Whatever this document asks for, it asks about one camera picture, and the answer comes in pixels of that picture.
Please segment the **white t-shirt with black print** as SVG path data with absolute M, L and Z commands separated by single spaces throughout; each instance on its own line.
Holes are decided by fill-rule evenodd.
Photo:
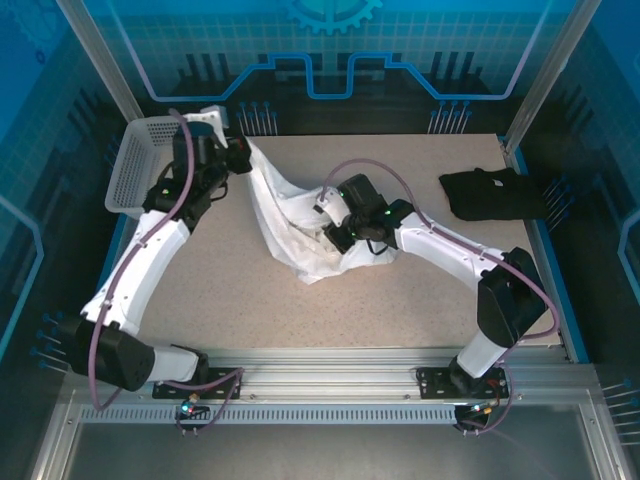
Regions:
M 342 255 L 314 224 L 313 206 L 320 187 L 304 190 L 286 180 L 254 142 L 250 142 L 252 170 L 248 173 L 252 206 L 271 255 L 310 285 L 351 269 L 386 265 L 397 254 L 374 256 L 364 241 Z

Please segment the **black folded t-shirt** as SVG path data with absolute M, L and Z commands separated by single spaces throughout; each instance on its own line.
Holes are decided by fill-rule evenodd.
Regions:
M 441 175 L 439 182 L 451 212 L 461 220 L 536 220 L 548 213 L 535 182 L 513 168 L 475 168 Z

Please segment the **white perforated plastic basket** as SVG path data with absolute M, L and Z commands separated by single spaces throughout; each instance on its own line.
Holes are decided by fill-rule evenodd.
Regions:
M 127 125 L 104 200 L 108 211 L 139 219 L 148 190 L 173 160 L 173 137 L 179 129 L 172 116 L 137 119 Z

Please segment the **small LED connector board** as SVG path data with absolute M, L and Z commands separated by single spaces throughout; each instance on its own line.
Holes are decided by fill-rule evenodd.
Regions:
M 206 420 L 210 414 L 210 408 L 200 404 L 200 396 L 190 395 L 176 409 L 177 421 Z
M 492 411 L 490 403 L 459 405 L 455 407 L 455 419 L 463 428 L 482 429 L 488 425 Z

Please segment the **aluminium rail beam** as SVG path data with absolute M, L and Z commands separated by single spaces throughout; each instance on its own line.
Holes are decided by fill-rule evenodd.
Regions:
M 417 368 L 445 367 L 454 348 L 213 349 L 212 363 L 242 367 L 244 404 L 416 404 Z M 560 346 L 524 346 L 506 362 L 514 405 L 598 402 L 595 368 L 569 363 Z

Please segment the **aluminium frame post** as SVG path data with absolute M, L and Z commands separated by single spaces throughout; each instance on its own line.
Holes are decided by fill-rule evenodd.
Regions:
M 55 0 L 127 122 L 144 117 L 131 88 L 83 0 Z
M 590 24 L 601 0 L 575 0 L 553 46 L 522 101 L 502 145 L 505 163 L 514 166 L 516 150 L 547 99 L 556 80 L 565 69 L 582 35 Z

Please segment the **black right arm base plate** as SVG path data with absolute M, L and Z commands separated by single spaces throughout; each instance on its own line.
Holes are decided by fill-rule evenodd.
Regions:
M 510 396 L 506 371 L 490 368 L 482 377 L 473 379 L 464 372 L 448 367 L 421 367 L 415 372 L 423 400 L 507 399 Z

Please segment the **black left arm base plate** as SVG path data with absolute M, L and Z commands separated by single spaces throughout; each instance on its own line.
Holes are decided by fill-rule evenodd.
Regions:
M 156 400 L 186 400 L 191 394 L 197 394 L 204 400 L 223 400 L 227 394 L 232 399 L 240 395 L 243 370 L 240 368 L 209 368 L 199 378 L 188 382 L 155 383 L 152 398 Z

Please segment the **aluminium lower frame panel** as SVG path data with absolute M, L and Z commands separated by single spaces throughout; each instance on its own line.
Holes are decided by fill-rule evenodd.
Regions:
M 479 436 L 446 425 L 80 423 L 23 413 L 10 480 L 640 480 L 640 447 L 611 462 L 575 408 L 515 407 Z

